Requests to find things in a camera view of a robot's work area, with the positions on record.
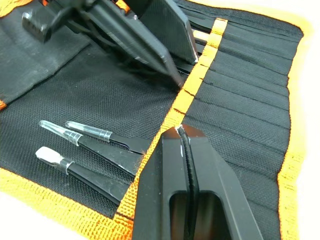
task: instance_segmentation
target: metal tool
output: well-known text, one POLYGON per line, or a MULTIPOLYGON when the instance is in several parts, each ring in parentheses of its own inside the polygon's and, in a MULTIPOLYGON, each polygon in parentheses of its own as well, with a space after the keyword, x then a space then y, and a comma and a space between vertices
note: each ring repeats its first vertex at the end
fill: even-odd
POLYGON ((114 134, 112 131, 103 130, 97 127, 81 124, 74 121, 67 121, 65 126, 69 129, 76 130, 80 133, 86 134, 88 136, 100 139, 105 142, 113 142, 122 145, 130 152, 137 154, 145 154, 151 144, 151 140, 144 139, 141 137, 123 137, 114 134))
POLYGON ((195 64, 196 43, 186 15, 173 0, 125 0, 132 9, 124 14, 111 0, 47 0, 46 7, 26 12, 25 29, 48 41, 61 26, 90 37, 102 49, 169 76, 166 84, 182 88, 173 56, 195 64))
POLYGON ((200 130, 181 125, 161 135, 142 170, 132 239, 263 238, 234 171, 200 130))
POLYGON ((108 144, 103 144, 90 137, 63 128, 49 121, 41 120, 39 122, 39 125, 42 128, 47 129, 50 132, 68 140, 74 145, 89 150, 90 152, 108 161, 129 176, 134 177, 136 175, 142 158, 140 154, 129 152, 108 144))
POLYGON ((129 187, 110 177, 86 169, 48 147, 39 148, 35 155, 44 163, 63 173, 73 175, 117 205, 120 204, 129 187))

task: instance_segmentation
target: white background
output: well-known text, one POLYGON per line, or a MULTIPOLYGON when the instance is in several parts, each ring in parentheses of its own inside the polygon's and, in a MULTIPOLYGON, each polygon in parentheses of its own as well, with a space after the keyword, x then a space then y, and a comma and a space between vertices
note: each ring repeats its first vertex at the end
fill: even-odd
MULTIPOLYGON (((304 16, 315 34, 300 75, 300 91, 306 116, 307 157, 298 179, 300 239, 319 239, 320 216, 320 12, 316 0, 225 0, 274 8, 304 16)), ((83 239, 77 233, 35 212, 24 203, 0 192, 1 239, 83 239)))

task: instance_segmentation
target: tool roll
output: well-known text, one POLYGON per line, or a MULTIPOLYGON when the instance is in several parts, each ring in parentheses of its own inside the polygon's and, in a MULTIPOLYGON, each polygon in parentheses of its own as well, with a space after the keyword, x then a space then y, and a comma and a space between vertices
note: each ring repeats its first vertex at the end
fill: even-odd
POLYGON ((304 139, 297 145, 304 130, 300 108, 293 107, 299 105, 293 62, 303 59, 308 24, 275 11, 175 2, 193 28, 209 34, 199 63, 181 73, 179 93, 129 71, 66 27, 42 45, 21 26, 22 13, 36 1, 0 19, 0 190, 89 239, 130 239, 139 174, 160 134, 184 123, 201 130, 234 170, 263 239, 298 239, 297 175, 285 182, 283 176, 304 158, 304 139), (153 141, 133 179, 41 129, 40 120, 61 126, 75 121, 153 141), (38 161, 42 146, 130 186, 120 206, 38 161), (291 154, 294 148, 302 155, 291 154))

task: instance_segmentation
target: black tweezers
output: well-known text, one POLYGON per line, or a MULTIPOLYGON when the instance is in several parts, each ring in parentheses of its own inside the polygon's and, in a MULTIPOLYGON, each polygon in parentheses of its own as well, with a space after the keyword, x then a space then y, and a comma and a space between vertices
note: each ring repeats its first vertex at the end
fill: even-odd
POLYGON ((58 126, 52 122, 41 120, 39 125, 52 133, 63 137, 76 146, 81 146, 90 152, 94 153, 98 157, 106 160, 114 165, 124 173, 131 177, 134 177, 140 166, 143 152, 147 152, 150 140, 143 138, 126 138, 118 136, 111 131, 99 129, 96 127, 80 124, 77 122, 67 121, 65 125, 72 129, 75 129, 83 134, 92 136, 94 138, 106 141, 114 142, 122 146, 127 147, 131 152, 123 150, 119 147, 103 144, 97 140, 94 140, 88 136, 82 135, 76 131, 66 129, 58 126))
MULTIPOLYGON (((65 123, 68 128, 77 130, 83 134, 108 143, 113 142, 122 145, 128 148, 129 151, 127 151, 119 147, 103 144, 91 137, 58 126, 49 121, 41 120, 39 125, 50 132, 63 137, 74 145, 81 146, 89 150, 131 177, 136 175, 140 166, 142 154, 147 152, 147 149, 151 144, 150 140, 139 137, 127 138, 116 135, 111 131, 73 121, 67 121, 65 123)), ((120 204, 120 201, 129 187, 128 185, 118 182, 110 177, 86 169, 76 164, 74 161, 64 158, 59 153, 48 147, 41 147, 36 152, 36 156, 46 164, 63 171, 67 175, 71 174, 75 176, 117 205, 120 204)))

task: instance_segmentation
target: black mesh fabric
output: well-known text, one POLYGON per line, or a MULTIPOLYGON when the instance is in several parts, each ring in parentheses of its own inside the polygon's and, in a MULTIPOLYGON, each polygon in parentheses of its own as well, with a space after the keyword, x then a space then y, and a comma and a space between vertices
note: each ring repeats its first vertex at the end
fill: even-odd
POLYGON ((40 5, 33 1, 0 18, 0 100, 6 104, 52 76, 89 44, 86 37, 67 27, 46 44, 35 39, 23 28, 22 14, 40 5))
POLYGON ((132 179, 38 122, 63 126, 75 121, 121 136, 152 139, 175 97, 176 93, 124 71, 100 48, 90 46, 1 111, 0 167, 112 217, 116 205, 73 176, 42 163, 35 152, 46 146, 97 173, 127 184, 132 179))
POLYGON ((229 22, 183 123, 202 130, 235 171, 263 238, 281 239, 277 174, 290 135, 288 73, 302 33, 253 13, 186 5, 229 22))

